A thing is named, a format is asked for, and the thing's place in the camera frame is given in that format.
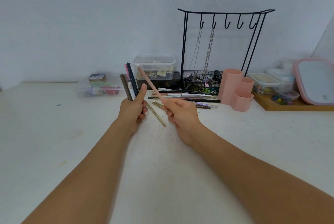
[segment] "clear plastic container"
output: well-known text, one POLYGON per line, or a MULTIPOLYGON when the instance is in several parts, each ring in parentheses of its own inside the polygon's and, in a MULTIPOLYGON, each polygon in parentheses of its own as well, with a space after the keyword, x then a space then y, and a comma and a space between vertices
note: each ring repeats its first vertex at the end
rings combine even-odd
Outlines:
POLYGON ((172 56, 137 56, 132 66, 134 77, 139 81, 145 80, 137 69, 139 66, 152 81, 170 81, 174 75, 175 58, 172 56))
POLYGON ((106 74, 106 79, 103 81, 90 81, 88 77, 82 79, 75 86, 74 90, 78 97, 116 96, 124 90, 119 75, 106 74))
POLYGON ((288 92, 293 90, 295 77, 292 75, 291 71, 287 71, 280 68, 269 68, 266 73, 281 82, 278 87, 279 92, 288 92))
POLYGON ((255 81, 253 91, 258 95, 272 94, 281 85, 280 81, 265 73, 249 73, 248 77, 255 81))
POLYGON ((293 102, 299 97, 299 94, 296 91, 288 92, 279 92, 276 91, 276 94, 273 95, 272 100, 281 104, 281 105, 293 105, 293 102))

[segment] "pen holder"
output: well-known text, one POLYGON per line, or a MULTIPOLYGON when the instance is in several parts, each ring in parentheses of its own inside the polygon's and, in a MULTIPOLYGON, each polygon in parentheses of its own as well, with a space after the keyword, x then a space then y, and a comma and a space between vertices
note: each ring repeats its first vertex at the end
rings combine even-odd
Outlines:
POLYGON ((255 81, 251 78, 242 77, 239 86, 236 88, 237 93, 250 93, 253 89, 255 81))
POLYGON ((238 69, 225 69, 221 78, 218 100, 222 104, 230 104, 232 94, 242 80, 242 71, 238 69))
POLYGON ((236 111, 246 112, 251 106, 254 95, 248 92, 233 92, 231 98, 231 107, 236 111))

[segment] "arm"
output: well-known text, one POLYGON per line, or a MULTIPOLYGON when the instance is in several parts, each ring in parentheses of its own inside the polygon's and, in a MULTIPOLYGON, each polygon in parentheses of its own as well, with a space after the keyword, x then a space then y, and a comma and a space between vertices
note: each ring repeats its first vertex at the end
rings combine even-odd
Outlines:
POLYGON ((22 224, 107 223, 123 154, 147 112, 143 84, 134 101, 123 100, 118 118, 77 167, 22 224))
POLYGON ((239 198, 258 224, 334 223, 334 198, 261 161, 203 126, 193 104, 168 100, 168 120, 239 198))

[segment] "hand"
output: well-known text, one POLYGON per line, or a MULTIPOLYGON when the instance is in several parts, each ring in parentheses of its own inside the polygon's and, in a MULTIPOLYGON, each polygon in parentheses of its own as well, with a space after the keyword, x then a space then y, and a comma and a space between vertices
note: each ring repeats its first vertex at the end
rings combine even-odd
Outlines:
POLYGON ((190 146, 195 129, 202 125, 198 119, 196 106, 181 99, 167 99, 164 109, 168 110, 168 121, 175 125, 181 140, 190 146))
POLYGON ((144 114, 144 112, 147 112, 146 102, 144 101, 146 90, 147 85, 143 84, 135 100, 124 99, 121 103, 120 112, 116 120, 121 125, 128 126, 130 134, 136 132, 138 123, 146 117, 144 114))

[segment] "gold pen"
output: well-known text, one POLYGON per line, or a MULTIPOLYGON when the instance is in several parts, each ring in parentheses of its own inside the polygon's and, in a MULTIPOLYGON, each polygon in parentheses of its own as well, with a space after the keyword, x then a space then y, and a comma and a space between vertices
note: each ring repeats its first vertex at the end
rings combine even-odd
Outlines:
POLYGON ((146 104, 147 104, 147 107, 153 112, 154 116, 157 117, 157 119, 160 121, 160 123, 163 125, 163 126, 166 126, 165 122, 162 120, 162 118, 155 112, 155 110, 153 110, 153 108, 151 107, 151 105, 148 104, 148 102, 145 100, 146 104))
POLYGON ((160 103, 158 103, 158 102, 156 102, 156 101, 152 102, 152 104, 155 105, 156 107, 158 107, 159 109, 162 109, 163 111, 167 112, 167 110, 164 110, 164 109, 162 108, 162 107, 164 107, 163 104, 160 104, 160 103))

